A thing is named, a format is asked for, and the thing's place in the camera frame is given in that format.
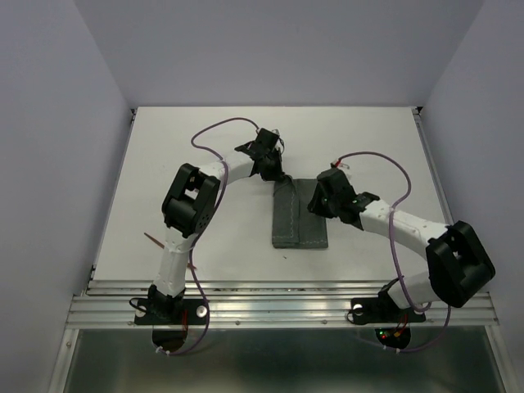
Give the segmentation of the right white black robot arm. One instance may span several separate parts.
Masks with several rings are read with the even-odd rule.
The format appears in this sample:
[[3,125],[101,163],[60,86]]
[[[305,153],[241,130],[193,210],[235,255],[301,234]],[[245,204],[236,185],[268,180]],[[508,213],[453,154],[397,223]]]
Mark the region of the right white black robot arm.
[[427,263],[426,272],[398,276],[373,298],[352,299],[355,324],[389,322],[439,300],[460,308],[495,276],[495,267],[470,224],[435,223],[395,210],[379,196],[357,193],[341,169],[332,167],[318,175],[308,210],[383,236],[391,246],[404,246]]

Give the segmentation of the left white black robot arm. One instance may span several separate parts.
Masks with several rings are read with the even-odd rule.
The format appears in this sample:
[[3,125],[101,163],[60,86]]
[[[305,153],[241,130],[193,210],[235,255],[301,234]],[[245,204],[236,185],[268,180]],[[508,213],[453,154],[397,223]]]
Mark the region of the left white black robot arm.
[[201,166],[184,164],[174,177],[161,205],[166,226],[159,273],[147,293],[145,312],[166,323],[182,318],[186,267],[197,238],[218,209],[219,194],[237,180],[259,175],[264,181],[283,177],[277,130],[259,129],[256,138],[217,161]]

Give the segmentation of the grey cloth napkin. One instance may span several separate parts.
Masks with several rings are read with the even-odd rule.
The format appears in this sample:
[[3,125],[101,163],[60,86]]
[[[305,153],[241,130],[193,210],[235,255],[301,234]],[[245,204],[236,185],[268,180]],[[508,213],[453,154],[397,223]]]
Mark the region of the grey cloth napkin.
[[326,219],[308,211],[315,188],[314,179],[289,175],[274,184],[271,242],[275,249],[328,248]]

